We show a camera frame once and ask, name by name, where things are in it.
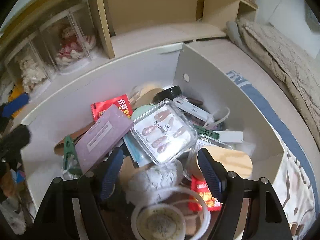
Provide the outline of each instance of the light green round object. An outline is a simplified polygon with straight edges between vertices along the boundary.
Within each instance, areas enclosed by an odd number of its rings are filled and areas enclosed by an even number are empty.
[[[140,106],[136,110],[133,111],[131,115],[131,120],[137,119],[139,116],[143,115],[145,112],[149,111],[152,109],[154,106],[152,105],[145,105],[145,106]]]

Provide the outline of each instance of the white wall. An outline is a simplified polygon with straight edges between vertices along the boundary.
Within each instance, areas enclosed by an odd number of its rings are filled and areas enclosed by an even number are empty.
[[[313,58],[320,51],[320,32],[310,30],[305,20],[304,0],[257,0],[257,22],[271,23]]]

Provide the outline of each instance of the green clip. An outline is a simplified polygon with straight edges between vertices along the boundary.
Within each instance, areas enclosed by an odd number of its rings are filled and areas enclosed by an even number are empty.
[[[64,138],[63,145],[63,169],[66,170],[68,168],[68,160],[71,156],[73,156],[74,159],[78,162],[78,164],[75,167],[70,168],[68,172],[73,175],[81,176],[82,171],[79,166],[79,160],[78,155],[76,153],[75,144],[69,135]]]
[[[206,136],[209,136],[209,137],[216,139],[216,140],[218,140],[220,137],[220,134],[218,134],[214,131],[209,131],[206,128],[203,128],[203,127],[195,125],[195,124],[193,126],[196,128],[198,134],[206,135]]]

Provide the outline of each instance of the snack bag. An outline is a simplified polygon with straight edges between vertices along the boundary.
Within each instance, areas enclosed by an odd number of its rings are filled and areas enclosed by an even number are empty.
[[[131,117],[133,111],[130,106],[127,95],[112,98],[107,101],[95,103],[91,105],[91,112],[94,121],[96,122],[99,117],[111,106],[115,104],[128,118]]]
[[[191,176],[191,190],[197,192],[200,197],[203,198],[203,200],[207,204],[209,211],[221,210],[222,204],[218,201],[218,199],[212,197],[208,185],[205,181],[198,180],[194,176]],[[200,211],[202,210],[202,207],[198,203],[189,202],[189,209],[192,211]]]

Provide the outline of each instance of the black lid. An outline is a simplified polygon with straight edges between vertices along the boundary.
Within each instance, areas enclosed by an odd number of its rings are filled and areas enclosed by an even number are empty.
[[[155,104],[160,103],[161,101],[165,100],[166,98],[170,100],[174,100],[177,96],[180,96],[182,94],[181,89],[179,86],[174,86],[171,88],[168,88],[166,90],[163,90],[155,95],[153,98],[153,102]]]

